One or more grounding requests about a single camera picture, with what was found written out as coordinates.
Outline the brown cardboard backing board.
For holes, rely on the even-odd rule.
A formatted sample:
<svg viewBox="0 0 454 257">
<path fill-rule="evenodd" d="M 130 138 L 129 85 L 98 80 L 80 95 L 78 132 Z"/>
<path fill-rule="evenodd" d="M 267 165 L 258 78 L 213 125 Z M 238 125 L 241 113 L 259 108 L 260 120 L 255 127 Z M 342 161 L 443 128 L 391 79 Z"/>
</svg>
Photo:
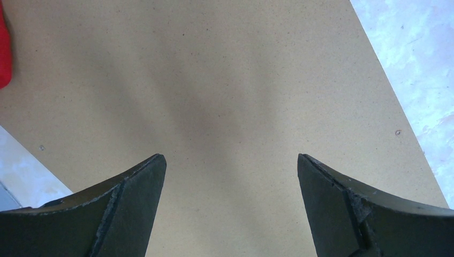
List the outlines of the brown cardboard backing board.
<svg viewBox="0 0 454 257">
<path fill-rule="evenodd" d="M 4 1 L 1 126 L 77 192 L 159 153 L 148 256 L 315 256 L 308 154 L 447 207 L 349 1 Z"/>
</svg>

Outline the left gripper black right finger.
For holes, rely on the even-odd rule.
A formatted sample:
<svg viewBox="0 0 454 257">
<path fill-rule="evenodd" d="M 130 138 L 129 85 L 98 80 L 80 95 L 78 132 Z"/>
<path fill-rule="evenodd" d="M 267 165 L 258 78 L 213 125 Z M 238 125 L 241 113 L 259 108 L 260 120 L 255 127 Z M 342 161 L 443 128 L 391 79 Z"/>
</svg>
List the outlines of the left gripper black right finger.
<svg viewBox="0 0 454 257">
<path fill-rule="evenodd" d="M 298 179 L 318 256 L 453 256 L 453 210 L 400 198 L 307 154 Z"/>
</svg>

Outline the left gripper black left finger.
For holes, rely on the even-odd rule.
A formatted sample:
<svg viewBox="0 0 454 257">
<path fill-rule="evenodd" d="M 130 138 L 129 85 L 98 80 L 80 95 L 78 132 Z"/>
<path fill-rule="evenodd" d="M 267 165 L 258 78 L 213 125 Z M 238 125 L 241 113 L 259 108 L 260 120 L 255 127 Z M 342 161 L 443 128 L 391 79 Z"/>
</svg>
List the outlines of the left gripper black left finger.
<svg viewBox="0 0 454 257">
<path fill-rule="evenodd" d="M 155 154 L 41 207 L 1 212 L 1 256 L 145 256 L 166 168 Z"/>
</svg>

